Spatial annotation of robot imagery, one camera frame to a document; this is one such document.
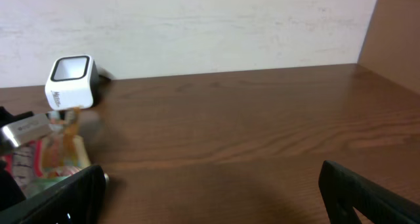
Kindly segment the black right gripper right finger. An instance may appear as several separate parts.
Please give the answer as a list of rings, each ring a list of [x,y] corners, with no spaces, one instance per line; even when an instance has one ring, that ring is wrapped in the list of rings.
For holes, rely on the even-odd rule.
[[[318,186],[331,223],[418,223],[419,204],[358,175],[337,162],[322,164]]]

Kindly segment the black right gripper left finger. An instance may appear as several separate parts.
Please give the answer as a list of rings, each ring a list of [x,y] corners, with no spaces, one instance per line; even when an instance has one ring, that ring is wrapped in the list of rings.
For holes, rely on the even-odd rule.
[[[1,211],[1,224],[96,223],[105,190],[106,178],[102,168],[89,166]]]

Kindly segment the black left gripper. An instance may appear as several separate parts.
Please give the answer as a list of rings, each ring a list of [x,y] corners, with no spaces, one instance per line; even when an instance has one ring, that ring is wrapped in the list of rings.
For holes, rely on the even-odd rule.
[[[33,112],[12,115],[2,106],[1,127],[31,116],[33,116]],[[7,162],[1,159],[1,211],[26,199],[12,175],[6,170],[6,167]]]

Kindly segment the yellow chip snack bag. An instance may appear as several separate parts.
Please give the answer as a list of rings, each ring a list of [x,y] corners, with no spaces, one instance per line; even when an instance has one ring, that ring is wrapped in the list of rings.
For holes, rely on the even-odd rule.
[[[5,150],[1,134],[1,159],[20,189],[37,178],[71,176],[91,165],[79,135],[80,108],[47,113],[53,132],[15,150]]]

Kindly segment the mint green snack packet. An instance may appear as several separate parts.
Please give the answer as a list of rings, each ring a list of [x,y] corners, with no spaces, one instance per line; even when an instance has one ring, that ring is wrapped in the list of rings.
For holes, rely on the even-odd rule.
[[[37,178],[29,182],[27,185],[24,185],[21,190],[24,193],[26,198],[31,198],[49,187],[65,180],[68,176],[64,177],[53,177],[53,178]]]

